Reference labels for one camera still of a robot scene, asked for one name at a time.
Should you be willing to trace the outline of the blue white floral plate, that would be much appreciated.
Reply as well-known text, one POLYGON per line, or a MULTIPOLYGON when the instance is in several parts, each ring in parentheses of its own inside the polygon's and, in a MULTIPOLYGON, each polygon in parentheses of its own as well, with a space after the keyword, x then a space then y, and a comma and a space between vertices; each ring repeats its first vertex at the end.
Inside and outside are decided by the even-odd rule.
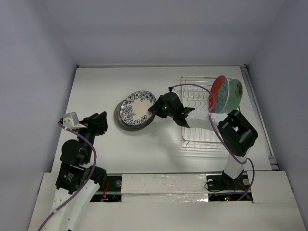
POLYGON ((154 119, 148 109, 156 103, 156 97, 149 91, 140 90, 127 96, 120 104, 119 116, 128 126, 146 125, 154 119))

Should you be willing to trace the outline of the red and teal plate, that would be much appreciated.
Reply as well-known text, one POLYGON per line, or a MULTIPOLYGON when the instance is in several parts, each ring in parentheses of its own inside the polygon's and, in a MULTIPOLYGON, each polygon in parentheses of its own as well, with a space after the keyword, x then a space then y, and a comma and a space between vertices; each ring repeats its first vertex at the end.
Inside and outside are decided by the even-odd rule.
POLYGON ((219 76, 212 84, 208 98, 211 113, 221 113, 229 95, 229 83, 225 76, 219 76))

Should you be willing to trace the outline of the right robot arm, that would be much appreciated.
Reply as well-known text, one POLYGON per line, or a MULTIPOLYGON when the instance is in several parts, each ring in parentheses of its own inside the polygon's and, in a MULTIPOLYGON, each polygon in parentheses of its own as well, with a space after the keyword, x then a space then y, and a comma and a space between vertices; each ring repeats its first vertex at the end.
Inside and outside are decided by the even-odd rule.
POLYGON ((183 106, 173 92, 161 95, 148 111, 160 118, 170 117, 181 127, 213 131, 229 153, 222 171, 222 185, 232 189, 239 183, 239 176, 247 162, 247 152, 258 138, 258 132, 240 111, 232 110, 227 114, 199 111, 183 106))

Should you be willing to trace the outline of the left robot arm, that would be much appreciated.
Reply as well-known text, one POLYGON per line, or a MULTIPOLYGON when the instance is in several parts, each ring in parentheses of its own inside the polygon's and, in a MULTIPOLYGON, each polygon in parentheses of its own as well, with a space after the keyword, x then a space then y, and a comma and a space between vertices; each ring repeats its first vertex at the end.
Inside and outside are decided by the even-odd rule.
POLYGON ((76 112, 71 112, 58 125, 77 138, 67 140, 61 147, 54 199, 40 231, 76 231, 92 197, 105 188, 107 181, 106 170, 96 165, 93 145, 95 137, 108 129, 107 113, 94 113, 79 120, 76 112))

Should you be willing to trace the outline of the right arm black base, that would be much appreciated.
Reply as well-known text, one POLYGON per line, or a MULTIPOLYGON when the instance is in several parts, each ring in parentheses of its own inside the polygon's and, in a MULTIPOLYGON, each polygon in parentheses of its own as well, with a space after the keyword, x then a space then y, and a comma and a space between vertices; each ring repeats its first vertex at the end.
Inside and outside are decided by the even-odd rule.
POLYGON ((205 183, 207 190, 214 193, 221 191, 247 190, 249 186, 250 182, 246 175, 235 180, 222 175, 208 175, 205 183))

